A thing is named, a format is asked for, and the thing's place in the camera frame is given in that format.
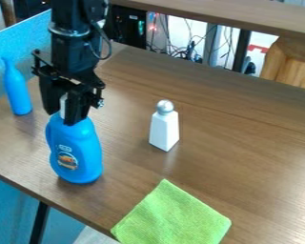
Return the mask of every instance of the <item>blue partition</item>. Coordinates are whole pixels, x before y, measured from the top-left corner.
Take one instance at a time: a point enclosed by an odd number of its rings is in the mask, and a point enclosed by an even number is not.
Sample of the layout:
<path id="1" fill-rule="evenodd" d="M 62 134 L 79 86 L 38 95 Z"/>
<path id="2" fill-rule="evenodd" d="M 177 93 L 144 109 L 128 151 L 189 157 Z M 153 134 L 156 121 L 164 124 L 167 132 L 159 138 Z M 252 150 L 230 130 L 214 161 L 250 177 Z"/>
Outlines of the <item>blue partition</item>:
<path id="1" fill-rule="evenodd" d="M 0 31 L 0 96 L 4 93 L 2 84 L 4 65 L 1 57 L 7 56 L 13 59 L 26 79 L 32 78 L 31 51 L 50 49 L 51 36 L 48 32 L 50 19 L 51 11 L 48 10 Z"/>
<path id="2" fill-rule="evenodd" d="M 46 11 L 24 22 L 0 31 L 0 96 L 4 93 L 2 55 L 13 58 L 25 75 L 32 77 L 31 51 L 50 49 L 51 38 L 48 24 L 51 12 Z M 25 244 L 29 242 L 38 201 L 0 181 L 0 244 Z M 72 243 L 84 225 L 57 210 L 51 209 L 44 244 Z"/>

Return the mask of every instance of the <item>black stand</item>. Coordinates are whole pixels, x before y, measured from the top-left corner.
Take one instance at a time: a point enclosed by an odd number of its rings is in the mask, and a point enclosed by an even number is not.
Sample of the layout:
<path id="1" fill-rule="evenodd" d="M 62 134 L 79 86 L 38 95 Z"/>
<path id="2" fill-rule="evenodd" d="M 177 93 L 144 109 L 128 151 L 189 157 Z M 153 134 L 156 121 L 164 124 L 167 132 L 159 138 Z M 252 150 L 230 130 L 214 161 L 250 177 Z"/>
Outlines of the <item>black stand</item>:
<path id="1" fill-rule="evenodd" d="M 42 242 L 49 212 L 50 207 L 43 202 L 39 202 L 39 207 L 31 231 L 30 244 L 40 244 Z"/>
<path id="2" fill-rule="evenodd" d="M 239 33 L 233 71 L 243 72 L 245 57 L 247 55 L 248 46 L 250 44 L 251 33 L 252 32 L 250 30 L 241 30 Z"/>

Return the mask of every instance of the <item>bottle label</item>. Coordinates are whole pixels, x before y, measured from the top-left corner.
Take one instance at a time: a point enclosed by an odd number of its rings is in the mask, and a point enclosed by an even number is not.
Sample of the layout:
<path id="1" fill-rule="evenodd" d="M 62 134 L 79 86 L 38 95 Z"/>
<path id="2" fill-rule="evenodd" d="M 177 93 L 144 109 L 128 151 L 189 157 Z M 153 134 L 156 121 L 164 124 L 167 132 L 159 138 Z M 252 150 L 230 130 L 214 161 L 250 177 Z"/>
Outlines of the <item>bottle label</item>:
<path id="1" fill-rule="evenodd" d="M 78 168 L 78 160 L 71 154 L 72 149 L 63 145 L 59 145 L 58 148 L 57 163 L 69 170 L 76 170 Z"/>

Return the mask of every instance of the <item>wooden shelf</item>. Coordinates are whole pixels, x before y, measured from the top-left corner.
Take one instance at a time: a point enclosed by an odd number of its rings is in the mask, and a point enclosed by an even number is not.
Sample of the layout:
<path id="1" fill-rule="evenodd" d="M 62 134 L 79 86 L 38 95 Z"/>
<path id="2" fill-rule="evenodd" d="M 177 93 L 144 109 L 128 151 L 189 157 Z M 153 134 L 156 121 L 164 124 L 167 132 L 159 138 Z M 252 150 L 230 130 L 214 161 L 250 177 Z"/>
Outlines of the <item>wooden shelf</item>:
<path id="1" fill-rule="evenodd" d="M 112 0 L 112 3 L 305 40 L 305 7 L 270 0 Z"/>

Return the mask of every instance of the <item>green cloth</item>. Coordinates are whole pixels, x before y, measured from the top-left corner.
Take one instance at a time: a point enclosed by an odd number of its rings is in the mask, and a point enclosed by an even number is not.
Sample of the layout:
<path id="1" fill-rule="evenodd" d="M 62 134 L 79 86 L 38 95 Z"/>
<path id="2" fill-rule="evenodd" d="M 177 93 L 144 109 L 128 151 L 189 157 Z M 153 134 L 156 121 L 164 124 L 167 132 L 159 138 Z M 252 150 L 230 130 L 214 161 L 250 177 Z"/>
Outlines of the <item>green cloth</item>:
<path id="1" fill-rule="evenodd" d="M 122 244 L 214 244 L 231 224 L 164 179 L 111 232 Z"/>

